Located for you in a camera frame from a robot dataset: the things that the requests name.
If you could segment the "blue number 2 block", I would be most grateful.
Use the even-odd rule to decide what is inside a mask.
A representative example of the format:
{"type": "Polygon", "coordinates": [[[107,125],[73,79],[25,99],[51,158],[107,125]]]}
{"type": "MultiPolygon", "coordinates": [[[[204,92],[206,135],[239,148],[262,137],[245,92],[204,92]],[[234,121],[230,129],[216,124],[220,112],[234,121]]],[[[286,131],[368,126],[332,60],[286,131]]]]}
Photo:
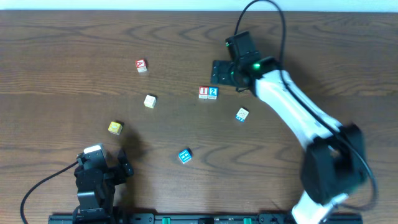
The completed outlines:
{"type": "Polygon", "coordinates": [[[216,100],[218,97],[218,87],[210,86],[208,88],[208,99],[209,100],[216,100]]]}

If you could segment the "red letter I block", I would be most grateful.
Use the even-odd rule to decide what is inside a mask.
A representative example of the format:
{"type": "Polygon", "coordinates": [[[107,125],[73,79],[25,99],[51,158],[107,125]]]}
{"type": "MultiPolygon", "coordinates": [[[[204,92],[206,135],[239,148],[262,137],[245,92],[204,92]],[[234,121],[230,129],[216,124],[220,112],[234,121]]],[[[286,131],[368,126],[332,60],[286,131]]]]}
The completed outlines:
{"type": "Polygon", "coordinates": [[[208,86],[200,86],[198,93],[199,99],[208,99],[208,92],[209,92],[208,86]]]}

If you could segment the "red letter A block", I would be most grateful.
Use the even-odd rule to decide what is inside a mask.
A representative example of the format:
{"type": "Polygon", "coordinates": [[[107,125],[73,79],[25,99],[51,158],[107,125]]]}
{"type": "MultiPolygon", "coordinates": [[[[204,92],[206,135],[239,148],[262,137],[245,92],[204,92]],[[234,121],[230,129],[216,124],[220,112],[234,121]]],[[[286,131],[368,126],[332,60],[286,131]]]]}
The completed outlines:
{"type": "Polygon", "coordinates": [[[136,60],[135,63],[136,63],[137,71],[139,73],[147,71],[146,61],[144,59],[136,60]]]}

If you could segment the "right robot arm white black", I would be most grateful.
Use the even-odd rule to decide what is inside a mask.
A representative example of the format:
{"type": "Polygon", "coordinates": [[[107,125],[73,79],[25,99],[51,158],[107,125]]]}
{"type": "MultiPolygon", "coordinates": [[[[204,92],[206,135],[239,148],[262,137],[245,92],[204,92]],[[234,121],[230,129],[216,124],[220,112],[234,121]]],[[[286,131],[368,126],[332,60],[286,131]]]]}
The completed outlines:
{"type": "Polygon", "coordinates": [[[262,57],[248,32],[225,40],[230,60],[215,60],[211,83],[247,88],[269,105],[304,150],[304,192],[292,211],[295,223],[320,223],[367,181],[363,135],[324,113],[291,79],[280,61],[262,57]]]}

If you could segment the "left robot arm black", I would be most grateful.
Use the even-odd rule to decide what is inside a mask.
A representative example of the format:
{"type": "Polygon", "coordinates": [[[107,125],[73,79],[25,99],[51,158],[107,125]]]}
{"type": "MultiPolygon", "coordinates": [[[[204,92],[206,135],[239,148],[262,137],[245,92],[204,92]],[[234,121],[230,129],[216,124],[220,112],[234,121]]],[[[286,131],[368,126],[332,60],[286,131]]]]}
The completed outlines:
{"type": "Polygon", "coordinates": [[[116,186],[126,182],[134,174],[126,153],[118,153],[118,164],[109,167],[104,152],[99,149],[81,153],[77,157],[76,177],[77,197],[80,203],[73,213],[73,223],[126,223],[124,212],[114,206],[116,186]]]}

